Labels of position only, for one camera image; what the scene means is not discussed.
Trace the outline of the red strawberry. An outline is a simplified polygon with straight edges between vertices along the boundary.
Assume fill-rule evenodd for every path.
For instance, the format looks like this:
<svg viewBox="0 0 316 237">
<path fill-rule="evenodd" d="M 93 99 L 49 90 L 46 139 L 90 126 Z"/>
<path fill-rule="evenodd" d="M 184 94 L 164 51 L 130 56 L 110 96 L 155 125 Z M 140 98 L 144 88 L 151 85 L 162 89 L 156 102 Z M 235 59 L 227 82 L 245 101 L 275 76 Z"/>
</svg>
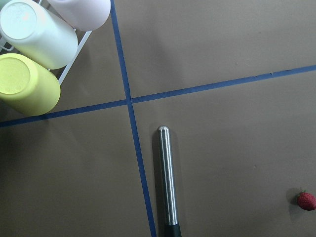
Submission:
<svg viewBox="0 0 316 237">
<path fill-rule="evenodd" d="M 316 209 L 316 197 L 306 191 L 302 191 L 296 198 L 298 206 L 306 211 L 313 211 Z"/>
</svg>

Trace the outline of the steel muddler black tip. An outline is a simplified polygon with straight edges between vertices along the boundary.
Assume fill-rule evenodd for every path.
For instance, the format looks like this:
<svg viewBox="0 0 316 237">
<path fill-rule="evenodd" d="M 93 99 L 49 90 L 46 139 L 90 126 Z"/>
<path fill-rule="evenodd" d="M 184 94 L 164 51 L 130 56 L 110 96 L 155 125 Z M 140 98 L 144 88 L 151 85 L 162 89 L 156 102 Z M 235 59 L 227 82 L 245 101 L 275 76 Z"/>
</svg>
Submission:
<svg viewBox="0 0 316 237">
<path fill-rule="evenodd" d="M 165 206 L 164 235 L 166 237 L 180 237 L 182 234 L 178 220 L 171 136 L 169 128 L 165 125 L 160 126 L 158 128 L 158 137 Z"/>
</svg>

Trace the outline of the yellow upturned cup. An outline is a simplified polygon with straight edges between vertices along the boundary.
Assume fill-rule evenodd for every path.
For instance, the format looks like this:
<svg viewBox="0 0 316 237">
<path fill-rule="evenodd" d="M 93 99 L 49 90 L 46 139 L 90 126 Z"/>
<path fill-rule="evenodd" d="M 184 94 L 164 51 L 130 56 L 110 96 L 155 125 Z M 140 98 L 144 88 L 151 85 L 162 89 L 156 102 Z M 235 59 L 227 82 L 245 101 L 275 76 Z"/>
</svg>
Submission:
<svg viewBox="0 0 316 237">
<path fill-rule="evenodd" d="M 26 116 L 51 111 L 60 99 L 56 76 L 33 60 L 17 53 L 0 56 L 0 99 Z"/>
</svg>

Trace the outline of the pink upturned cup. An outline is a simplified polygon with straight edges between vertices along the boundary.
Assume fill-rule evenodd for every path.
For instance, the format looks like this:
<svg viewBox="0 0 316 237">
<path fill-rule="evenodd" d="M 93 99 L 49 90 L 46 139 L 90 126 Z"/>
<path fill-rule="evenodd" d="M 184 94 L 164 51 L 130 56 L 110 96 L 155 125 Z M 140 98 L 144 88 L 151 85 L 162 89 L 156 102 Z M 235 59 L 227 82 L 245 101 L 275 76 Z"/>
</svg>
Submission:
<svg viewBox="0 0 316 237">
<path fill-rule="evenodd" d="M 110 0 L 50 0 L 49 4 L 67 23 L 84 32 L 100 28 L 111 11 Z"/>
</svg>

